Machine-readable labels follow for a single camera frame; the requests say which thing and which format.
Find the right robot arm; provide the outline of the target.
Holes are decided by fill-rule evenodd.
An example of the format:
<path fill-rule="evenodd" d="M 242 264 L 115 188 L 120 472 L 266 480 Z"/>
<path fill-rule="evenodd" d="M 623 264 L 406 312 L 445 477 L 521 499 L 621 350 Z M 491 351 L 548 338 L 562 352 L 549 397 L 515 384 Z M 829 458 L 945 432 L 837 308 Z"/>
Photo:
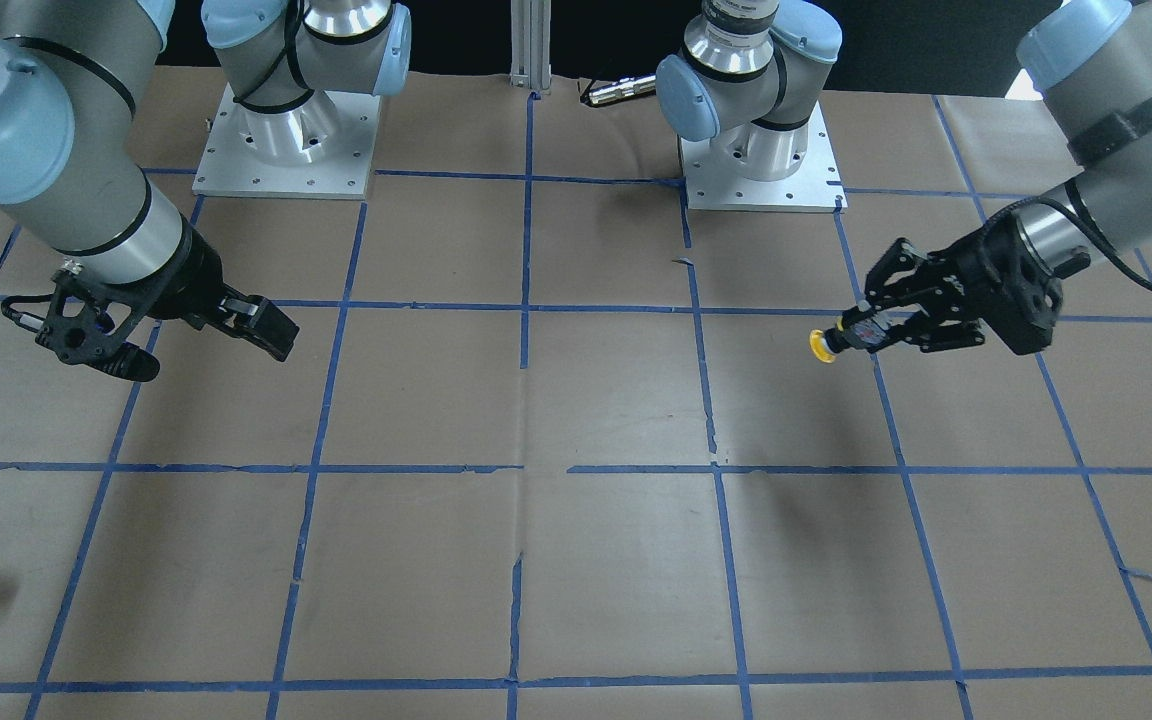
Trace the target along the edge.
<path fill-rule="evenodd" d="M 61 255 L 47 313 L 1 311 L 61 363 L 150 381 L 145 318 L 211 325 L 285 361 L 298 327 L 223 281 L 218 252 L 126 143 L 172 1 L 0 1 L 0 209 Z M 195 188 L 361 199 L 379 101 L 404 88 L 412 18 L 393 1 L 206 1 L 227 94 Z"/>

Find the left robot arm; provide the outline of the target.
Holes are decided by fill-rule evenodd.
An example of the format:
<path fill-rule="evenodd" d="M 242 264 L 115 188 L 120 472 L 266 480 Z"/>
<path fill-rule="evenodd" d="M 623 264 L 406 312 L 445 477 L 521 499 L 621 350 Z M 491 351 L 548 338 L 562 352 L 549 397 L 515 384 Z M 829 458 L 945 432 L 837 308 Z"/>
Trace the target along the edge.
<path fill-rule="evenodd" d="M 735 151 L 746 177 L 785 179 L 842 40 L 838 20 L 808 1 L 705 1 L 684 45 L 655 69 L 660 109 L 681 141 Z M 1078 176 L 1011 202 L 946 249 L 893 242 L 858 304 L 812 332 L 823 363 L 896 343 L 969 348 L 986 329 L 1016 355 L 1039 353 L 1053 340 L 1064 279 L 1102 262 L 1152 291 L 1123 259 L 1152 242 L 1152 1 L 1064 3 L 1016 55 Z"/>

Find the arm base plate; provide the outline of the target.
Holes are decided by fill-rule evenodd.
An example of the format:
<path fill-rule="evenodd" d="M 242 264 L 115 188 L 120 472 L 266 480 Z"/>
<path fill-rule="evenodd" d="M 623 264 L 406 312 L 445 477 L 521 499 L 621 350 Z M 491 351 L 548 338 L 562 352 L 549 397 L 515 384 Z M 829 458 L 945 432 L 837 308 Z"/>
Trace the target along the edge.
<path fill-rule="evenodd" d="M 381 97 L 317 91 L 300 108 L 262 114 L 225 88 L 192 184 L 232 199 L 365 200 Z"/>
<path fill-rule="evenodd" d="M 679 141 L 687 204 L 705 211 L 833 213 L 849 206 L 824 119 L 774 131 L 755 123 L 708 141 Z"/>

